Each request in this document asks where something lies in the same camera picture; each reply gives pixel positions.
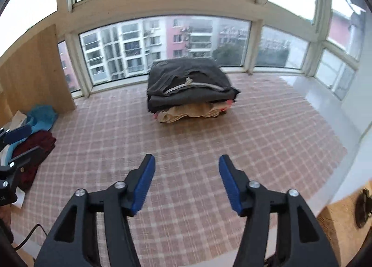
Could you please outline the dark grey zip jacket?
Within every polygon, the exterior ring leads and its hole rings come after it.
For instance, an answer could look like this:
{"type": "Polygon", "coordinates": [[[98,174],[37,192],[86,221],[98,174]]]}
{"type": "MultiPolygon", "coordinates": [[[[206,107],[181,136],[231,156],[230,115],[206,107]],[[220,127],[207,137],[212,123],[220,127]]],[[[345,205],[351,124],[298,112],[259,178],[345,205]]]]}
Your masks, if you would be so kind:
{"type": "Polygon", "coordinates": [[[212,59],[178,58],[158,61],[148,74],[148,111],[174,106],[235,101],[240,90],[212,59]]]}

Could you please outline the blue garment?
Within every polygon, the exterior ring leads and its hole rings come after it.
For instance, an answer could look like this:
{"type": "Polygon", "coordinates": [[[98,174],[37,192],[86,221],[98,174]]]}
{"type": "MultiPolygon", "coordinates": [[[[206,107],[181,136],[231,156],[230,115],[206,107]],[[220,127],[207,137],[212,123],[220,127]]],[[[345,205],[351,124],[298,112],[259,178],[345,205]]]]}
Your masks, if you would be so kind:
{"type": "MultiPolygon", "coordinates": [[[[36,105],[27,114],[17,111],[10,123],[6,125],[7,129],[13,130],[24,125],[32,128],[31,134],[40,130],[51,130],[58,119],[58,114],[50,105],[36,105]]],[[[27,137],[20,139],[14,144],[7,145],[1,151],[1,165],[7,165],[10,162],[13,152],[17,145],[25,142],[27,137]]]]}

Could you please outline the dark red garment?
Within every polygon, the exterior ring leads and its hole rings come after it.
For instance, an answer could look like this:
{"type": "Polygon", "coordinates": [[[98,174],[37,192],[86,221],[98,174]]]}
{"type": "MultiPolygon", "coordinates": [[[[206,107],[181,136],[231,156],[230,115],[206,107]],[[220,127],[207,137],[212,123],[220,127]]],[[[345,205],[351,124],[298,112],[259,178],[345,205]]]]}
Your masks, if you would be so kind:
{"type": "Polygon", "coordinates": [[[20,155],[28,158],[28,162],[23,166],[23,171],[20,173],[18,184],[18,187],[24,192],[32,187],[39,166],[55,148],[56,140],[51,132],[39,130],[27,137],[13,150],[11,161],[20,155]]]}

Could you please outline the pink plaid mat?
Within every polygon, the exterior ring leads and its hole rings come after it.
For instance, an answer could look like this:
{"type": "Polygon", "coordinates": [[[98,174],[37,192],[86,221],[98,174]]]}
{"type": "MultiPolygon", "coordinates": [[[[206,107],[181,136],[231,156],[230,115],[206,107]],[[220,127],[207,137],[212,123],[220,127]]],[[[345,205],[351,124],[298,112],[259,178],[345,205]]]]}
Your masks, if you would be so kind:
{"type": "Polygon", "coordinates": [[[219,175],[223,154],[266,188],[311,198],[347,152],[331,126],[278,77],[229,78],[240,94],[215,118],[159,123],[148,112],[146,85],[78,100],[54,124],[55,149],[23,206],[12,209],[12,230],[42,243],[74,191],[108,188],[147,153],[156,171],[143,209],[129,221],[143,266],[187,266],[238,247],[245,221],[219,175]]]}

